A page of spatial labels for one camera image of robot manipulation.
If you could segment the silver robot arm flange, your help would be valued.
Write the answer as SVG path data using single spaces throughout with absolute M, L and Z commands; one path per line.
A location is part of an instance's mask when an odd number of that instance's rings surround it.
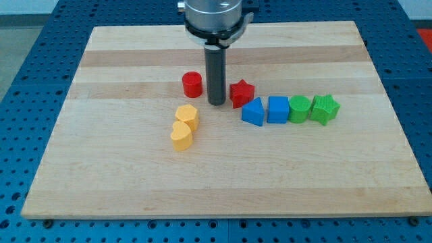
M 227 49 L 252 22 L 252 12 L 242 13 L 241 0 L 179 0 L 189 39 L 206 49 Z

